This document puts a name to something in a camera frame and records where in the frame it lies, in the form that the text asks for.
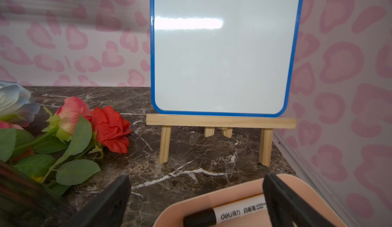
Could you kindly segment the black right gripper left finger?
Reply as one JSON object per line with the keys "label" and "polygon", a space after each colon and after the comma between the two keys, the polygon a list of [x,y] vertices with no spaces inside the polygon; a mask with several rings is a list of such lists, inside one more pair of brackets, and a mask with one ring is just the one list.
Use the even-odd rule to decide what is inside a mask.
{"label": "black right gripper left finger", "polygon": [[120,176],[62,225],[64,227],[120,227],[130,194],[129,177]]}

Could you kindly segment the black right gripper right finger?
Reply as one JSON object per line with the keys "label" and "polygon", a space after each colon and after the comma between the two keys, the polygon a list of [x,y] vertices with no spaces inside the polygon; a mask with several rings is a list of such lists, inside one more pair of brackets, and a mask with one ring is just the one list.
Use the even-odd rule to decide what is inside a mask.
{"label": "black right gripper right finger", "polygon": [[333,224],[302,199],[277,175],[263,180],[268,215],[274,227],[332,227]]}

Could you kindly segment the red artificial rose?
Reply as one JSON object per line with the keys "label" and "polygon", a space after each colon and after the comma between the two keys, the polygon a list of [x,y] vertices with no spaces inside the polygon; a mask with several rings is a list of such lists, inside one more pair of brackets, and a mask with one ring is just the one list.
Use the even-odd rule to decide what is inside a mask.
{"label": "red artificial rose", "polygon": [[100,146],[114,153],[128,152],[130,123],[111,106],[90,110],[85,103],[80,103],[73,108],[70,119],[73,129],[69,149],[73,155],[84,154],[89,147],[94,153]]}

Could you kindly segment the pink artificial rose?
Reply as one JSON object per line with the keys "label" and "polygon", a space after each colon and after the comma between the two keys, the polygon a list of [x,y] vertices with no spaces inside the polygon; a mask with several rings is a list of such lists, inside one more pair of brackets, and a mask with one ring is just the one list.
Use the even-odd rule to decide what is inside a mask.
{"label": "pink artificial rose", "polygon": [[15,148],[12,166],[52,187],[87,181],[101,170],[96,162],[83,159],[98,145],[92,118],[92,111],[80,98],[66,98],[56,113],[50,114],[41,136]]}
{"label": "pink artificial rose", "polygon": [[1,161],[21,156],[33,140],[34,136],[22,127],[1,122]]}

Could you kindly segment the white artificial rose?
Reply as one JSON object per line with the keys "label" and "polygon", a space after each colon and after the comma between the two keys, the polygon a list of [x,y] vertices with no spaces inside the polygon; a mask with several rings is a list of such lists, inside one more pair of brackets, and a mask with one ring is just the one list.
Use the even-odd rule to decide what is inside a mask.
{"label": "white artificial rose", "polygon": [[40,111],[31,93],[16,82],[1,81],[1,122],[27,127]]}

